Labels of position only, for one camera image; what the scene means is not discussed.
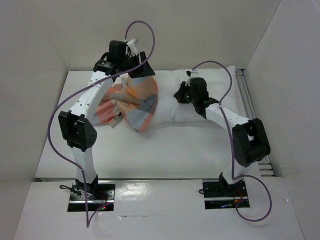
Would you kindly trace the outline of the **white pillow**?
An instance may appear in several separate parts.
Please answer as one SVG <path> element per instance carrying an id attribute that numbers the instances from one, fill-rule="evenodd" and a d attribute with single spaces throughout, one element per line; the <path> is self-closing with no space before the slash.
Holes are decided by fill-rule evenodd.
<path id="1" fill-rule="evenodd" d="M 245 116 L 245 108 L 236 78 L 236 67 L 197 69 L 195 80 L 189 80 L 186 69 L 157 70 L 154 79 L 158 86 L 158 103 L 150 122 L 205 122 L 201 116 L 205 105 L 222 100 L 222 106 Z"/>

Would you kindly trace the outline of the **orange grey checked pillowcase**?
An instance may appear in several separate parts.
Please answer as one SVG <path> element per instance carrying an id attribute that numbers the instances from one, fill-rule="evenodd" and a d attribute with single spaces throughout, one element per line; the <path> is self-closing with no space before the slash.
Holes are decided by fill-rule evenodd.
<path id="1" fill-rule="evenodd" d="M 115 127 L 121 120 L 136 131 L 145 131 L 152 121 L 158 104 L 158 85 L 153 76 L 116 79 L 102 97 L 92 124 Z"/>

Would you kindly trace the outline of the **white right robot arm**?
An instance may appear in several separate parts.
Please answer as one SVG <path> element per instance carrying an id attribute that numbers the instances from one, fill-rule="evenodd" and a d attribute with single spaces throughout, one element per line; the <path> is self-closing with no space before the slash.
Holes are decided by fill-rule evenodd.
<path id="1" fill-rule="evenodd" d="M 201 117 L 227 130 L 231 163 L 219 175 L 217 186 L 212 191 L 230 196 L 249 173 L 250 166 L 271 152 L 263 122 L 259 118 L 241 116 L 210 97 L 207 82 L 201 77 L 183 81 L 174 98 L 180 104 L 191 104 Z"/>

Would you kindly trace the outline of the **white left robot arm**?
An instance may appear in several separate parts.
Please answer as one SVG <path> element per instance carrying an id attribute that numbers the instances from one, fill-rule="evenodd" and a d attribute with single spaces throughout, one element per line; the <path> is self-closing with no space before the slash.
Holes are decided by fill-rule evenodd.
<path id="1" fill-rule="evenodd" d="M 88 200 L 97 197 L 101 191 L 92 154 L 98 136 L 92 120 L 100 100 L 122 74 L 127 73 L 131 80 L 143 81 L 155 74 L 145 52 L 137 51 L 136 43 L 135 38 L 111 41 L 109 51 L 94 65 L 89 84 L 78 102 L 69 111 L 61 111 L 58 115 L 62 137 L 74 156 L 72 164 L 79 168 L 76 188 Z"/>

